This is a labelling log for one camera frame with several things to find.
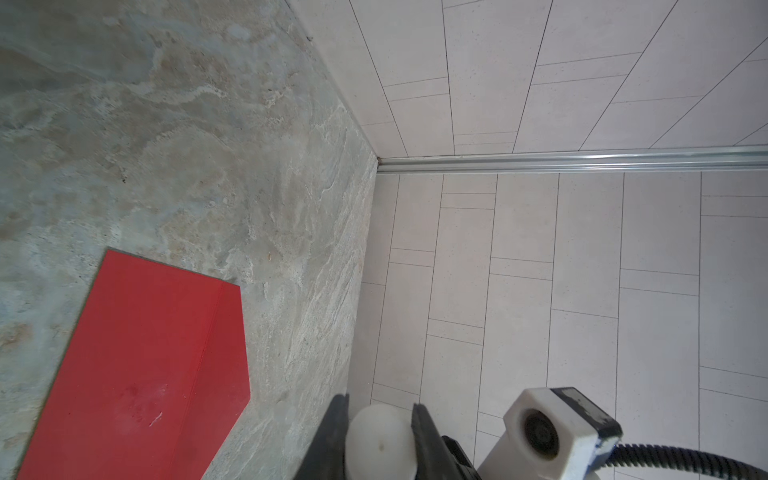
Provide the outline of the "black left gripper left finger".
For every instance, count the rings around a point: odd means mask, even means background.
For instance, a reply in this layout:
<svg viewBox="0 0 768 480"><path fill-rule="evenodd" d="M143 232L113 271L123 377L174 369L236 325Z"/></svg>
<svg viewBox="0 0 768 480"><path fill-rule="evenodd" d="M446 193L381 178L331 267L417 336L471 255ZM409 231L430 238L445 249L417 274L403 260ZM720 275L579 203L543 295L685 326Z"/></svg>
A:
<svg viewBox="0 0 768 480"><path fill-rule="evenodd" d="M345 442L349 428L349 395L337 394L310 442L294 480L345 480Z"/></svg>

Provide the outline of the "red paper envelope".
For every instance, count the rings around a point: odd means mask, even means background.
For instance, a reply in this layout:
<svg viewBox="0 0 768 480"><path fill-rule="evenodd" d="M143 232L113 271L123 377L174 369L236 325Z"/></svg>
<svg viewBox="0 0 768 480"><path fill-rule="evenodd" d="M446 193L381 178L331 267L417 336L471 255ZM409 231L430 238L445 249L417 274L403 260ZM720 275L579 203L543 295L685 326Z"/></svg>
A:
<svg viewBox="0 0 768 480"><path fill-rule="evenodd" d="M22 479L199 479L251 397L240 288L105 254Z"/></svg>

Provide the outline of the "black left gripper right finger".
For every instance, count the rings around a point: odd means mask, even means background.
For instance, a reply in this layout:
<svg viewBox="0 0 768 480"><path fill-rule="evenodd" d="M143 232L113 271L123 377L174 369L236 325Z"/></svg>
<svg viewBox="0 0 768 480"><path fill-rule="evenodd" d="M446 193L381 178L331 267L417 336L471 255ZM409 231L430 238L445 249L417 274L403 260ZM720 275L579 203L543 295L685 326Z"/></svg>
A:
<svg viewBox="0 0 768 480"><path fill-rule="evenodd" d="M446 446L425 405L413 405L411 429L417 460L415 479L461 480L462 474L456 458Z"/></svg>

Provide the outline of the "white glue stick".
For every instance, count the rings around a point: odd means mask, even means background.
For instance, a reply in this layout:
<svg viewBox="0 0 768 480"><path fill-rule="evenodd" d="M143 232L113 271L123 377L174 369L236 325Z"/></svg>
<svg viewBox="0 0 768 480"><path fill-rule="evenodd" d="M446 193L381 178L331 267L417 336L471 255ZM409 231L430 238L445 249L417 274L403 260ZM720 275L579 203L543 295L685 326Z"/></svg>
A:
<svg viewBox="0 0 768 480"><path fill-rule="evenodd" d="M348 479L415 479L415 439L405 411L372 404L349 424L345 439Z"/></svg>

